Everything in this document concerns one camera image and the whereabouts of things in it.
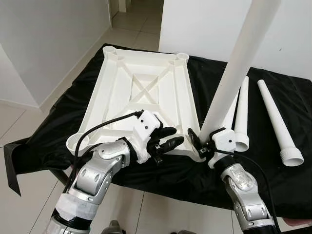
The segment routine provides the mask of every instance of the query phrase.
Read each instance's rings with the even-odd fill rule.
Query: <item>baseboard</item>
[[[100,46],[104,44],[105,33],[110,30],[109,27],[88,49],[88,51],[81,57],[76,65],[66,74],[66,76],[58,83],[57,87],[51,92],[51,94],[40,105],[42,112],[49,110],[57,99],[72,85],[74,79],[82,72],[90,59],[98,51]]]
[[[14,101],[8,101],[8,100],[3,100],[3,99],[0,99],[0,104],[19,108],[19,109],[24,109],[24,110],[36,110],[36,111],[40,110],[38,106],[30,106],[30,105],[21,104],[21,103],[17,103]]]

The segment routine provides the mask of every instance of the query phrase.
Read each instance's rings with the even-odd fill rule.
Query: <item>black cloth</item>
[[[16,191],[18,188],[17,181],[12,179],[15,174],[66,169],[72,163],[73,156],[65,142],[79,129],[102,63],[103,52],[100,49],[54,104],[36,132],[24,141],[5,145],[11,188]],[[187,66],[197,117],[202,123],[226,63],[190,56]],[[248,76],[250,149],[243,154],[254,159],[267,174],[278,216],[312,218],[312,83],[307,79],[256,68],[251,68]],[[256,83],[259,79],[265,80],[295,145],[304,157],[305,162],[298,167],[282,164],[280,148]],[[144,164],[132,163],[120,170],[113,182],[179,200],[232,209],[233,204],[223,182],[206,162],[197,163],[187,156],[165,155],[162,158],[163,163],[159,167],[153,160]],[[259,193],[270,209],[260,171],[247,161],[238,161],[255,176]]]

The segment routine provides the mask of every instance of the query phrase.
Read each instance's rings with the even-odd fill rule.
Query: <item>white wall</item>
[[[165,0],[159,50],[228,61],[251,0]],[[312,80],[312,1],[282,0],[253,67]]]
[[[109,20],[107,0],[0,0],[0,43],[41,105]]]
[[[38,107],[0,44],[0,100]]]

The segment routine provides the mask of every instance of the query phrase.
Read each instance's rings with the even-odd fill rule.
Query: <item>tapered white tube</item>
[[[288,132],[284,120],[268,90],[264,80],[258,81],[258,86],[267,108],[274,132],[281,148],[280,156],[285,166],[294,167],[303,163],[301,152],[295,147],[293,139]]]
[[[249,78],[245,77],[240,87],[239,99],[235,120],[235,141],[236,151],[243,152],[249,149],[249,137],[247,136],[248,121],[248,83]]]
[[[238,97],[238,93],[236,94],[221,126],[231,129],[232,128],[232,123],[233,123],[233,118],[234,118],[234,113],[235,113],[235,107],[236,107],[236,103],[237,103],[237,97]]]
[[[221,127],[253,58],[274,18],[280,0],[253,0],[199,133],[202,144]]]

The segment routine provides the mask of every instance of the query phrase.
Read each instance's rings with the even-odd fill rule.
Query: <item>white pipe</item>
[[[303,163],[301,152],[295,147],[293,139],[288,132],[288,129],[283,121],[283,118],[278,111],[278,108],[268,90],[264,80],[258,81],[258,86],[264,101],[264,104],[269,113],[269,117],[274,128],[274,132],[281,148],[280,156],[285,166],[294,167]]]
[[[248,83],[249,78],[245,77],[240,87],[239,100],[235,120],[235,141],[236,151],[243,152],[249,149],[249,137],[247,136],[248,121]]]
[[[231,129],[232,128],[232,123],[233,123],[233,118],[234,118],[234,113],[235,113],[235,107],[236,107],[236,103],[237,103],[237,98],[238,98],[238,93],[236,94],[221,126]]]
[[[230,105],[280,5],[280,0],[253,0],[225,68],[204,124],[199,133],[202,144],[221,127]]]

